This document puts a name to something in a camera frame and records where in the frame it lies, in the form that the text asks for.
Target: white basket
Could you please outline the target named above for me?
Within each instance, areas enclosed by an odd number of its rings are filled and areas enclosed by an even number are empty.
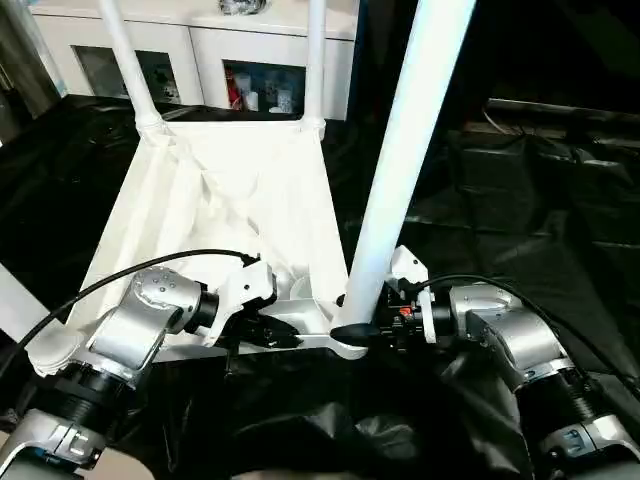
[[[311,320],[300,325],[301,333],[310,344],[318,344],[318,336],[330,341],[332,314],[321,305],[335,307],[347,271],[320,146],[326,0],[309,2],[305,115],[293,122],[163,122],[115,1],[100,0],[100,7],[142,140],[83,287],[183,250],[260,254],[277,277],[272,311],[295,323],[291,306],[304,307]],[[236,258],[199,256],[169,266],[215,290],[242,265]],[[123,278],[78,303],[67,324],[90,329],[119,302],[128,282]],[[165,346],[198,345],[193,337],[184,333]]]

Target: cabinet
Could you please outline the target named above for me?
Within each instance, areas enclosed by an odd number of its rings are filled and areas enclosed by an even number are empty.
[[[307,61],[306,37],[192,28],[191,38],[205,102],[215,107],[229,108],[225,68],[232,72],[244,71],[242,66],[245,64],[247,69],[257,72],[252,75],[253,79],[257,77],[264,82],[265,77],[278,71],[278,65],[286,62],[286,66],[299,67],[303,73]],[[353,50],[353,42],[326,41],[323,95],[326,118],[346,118]],[[301,112],[303,96],[299,93],[304,92],[304,74],[302,82],[291,69],[280,72],[279,77],[276,82],[289,84],[293,89],[294,113]],[[258,87],[260,110],[267,109],[262,103],[267,97],[263,89],[266,88]]]
[[[35,15],[69,93],[126,97],[122,76],[99,19]],[[156,101],[202,104],[189,29],[126,22],[133,47]]]
[[[260,110],[277,106],[280,91],[300,113],[308,1],[267,2],[256,15],[225,16],[218,0],[120,0],[154,100],[230,108],[226,77],[240,75],[251,77]],[[323,113],[344,120],[359,0],[327,3]],[[39,0],[30,8],[70,93],[126,97],[96,0]]]

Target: black tarp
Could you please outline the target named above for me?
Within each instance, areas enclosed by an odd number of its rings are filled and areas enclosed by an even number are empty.
[[[255,118],[161,110],[182,121]],[[380,141],[370,125],[327,125],[323,148],[349,262]],[[47,307],[79,288],[137,143],[127,102],[71,96],[0,148],[0,262]],[[431,275],[509,279],[637,377],[639,184],[630,151],[441,134],[400,242]],[[563,339],[640,431],[640,407],[582,345]],[[154,366],[118,448],[158,479],[267,468],[530,478],[517,405],[481,349],[372,352],[357,362],[304,351],[227,367],[226,359]],[[3,410],[15,405],[27,372],[23,358],[5,379]]]

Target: cable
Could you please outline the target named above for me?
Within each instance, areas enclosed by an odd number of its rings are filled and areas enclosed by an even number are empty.
[[[482,114],[484,115],[484,118],[487,119],[487,122],[489,122],[491,124],[491,126],[493,128],[495,128],[496,130],[498,130],[500,133],[503,133],[505,135],[512,135],[512,133],[507,132],[504,128],[502,128],[500,125],[498,125],[487,113],[487,111],[483,108],[482,109]]]
[[[131,275],[132,273],[138,272],[140,270],[151,267],[153,265],[168,262],[170,260],[176,260],[178,258],[195,257],[198,255],[224,255],[227,257],[237,257],[240,260],[242,260],[242,263],[245,266],[251,265],[252,263],[255,263],[257,261],[256,258],[250,255],[247,255],[241,252],[236,252],[234,250],[221,250],[218,248],[201,248],[198,250],[187,250],[184,252],[172,253],[170,255],[165,255],[163,257],[147,260],[146,262],[139,263],[132,267],[125,268],[120,272],[109,275],[108,277],[105,277],[102,280],[80,291],[75,297],[71,298],[70,300],[67,300],[60,307],[53,310],[51,313],[49,313],[49,315],[44,317],[42,320],[40,320],[40,322],[38,322],[37,325],[35,325],[31,330],[29,330],[29,332],[27,332],[27,334],[9,352],[4,363],[2,364],[2,367],[0,367],[0,381],[2,380],[2,377],[7,372],[7,370],[9,369],[9,367],[11,366],[15,358],[18,356],[18,354],[22,350],[24,350],[27,344],[31,340],[33,340],[35,336],[38,335],[38,333],[40,333],[44,329],[44,327],[49,325],[56,317],[60,316],[68,308],[71,308],[73,305],[78,303],[80,300],[82,300],[86,296],[92,294],[93,292],[104,287],[105,285],[108,285],[109,283],[115,282],[116,280],[119,280],[122,277],[126,277],[127,275]]]
[[[586,346],[591,353],[609,370],[611,374],[613,374],[619,381],[624,385],[624,387],[629,391],[629,393],[640,402],[640,390],[636,386],[636,384],[629,379],[627,375],[622,373],[622,371],[616,367],[607,356],[602,353],[602,351],[596,347],[596,345],[591,342],[586,336],[584,336],[578,329],[576,329],[573,325],[562,320],[560,318],[554,317],[551,318],[549,314],[547,314],[542,307],[538,306],[533,300],[528,298],[522,292],[518,291],[515,287],[509,285],[508,283],[501,282],[499,280],[495,280],[490,277],[486,277],[484,275],[476,275],[476,274],[464,274],[464,273],[454,273],[450,275],[441,275],[439,277],[433,277],[429,280],[425,280],[424,282],[420,282],[416,285],[412,285],[411,289],[415,291],[421,291],[427,287],[431,287],[437,285],[439,283],[453,282],[457,280],[471,281],[471,282],[484,282],[489,285],[493,285],[494,287],[501,288],[505,292],[510,293],[511,295],[517,297],[522,301],[522,303],[530,308],[536,315],[538,315],[549,327],[553,327],[554,324],[561,326],[565,330],[567,330],[571,335],[576,337],[584,346]]]

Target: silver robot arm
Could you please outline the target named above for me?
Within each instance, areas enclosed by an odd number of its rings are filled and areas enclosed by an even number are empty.
[[[424,342],[453,336],[493,352],[518,400],[532,456],[547,465],[546,478],[640,478],[637,443],[543,319],[520,299],[486,283],[452,287],[448,304],[440,306],[429,289],[409,294],[411,289],[404,288],[427,278],[424,265],[399,247],[387,282],[405,305],[397,310],[402,315],[400,322],[394,317],[395,325],[402,325],[405,338],[411,337],[413,325]],[[627,472],[633,475],[616,476]]]
[[[81,478],[74,472],[95,466],[166,335],[198,331],[207,344],[234,313],[270,304],[275,291],[265,262],[216,292],[165,267],[138,272],[66,367],[45,379],[46,395],[0,449],[0,478]]]

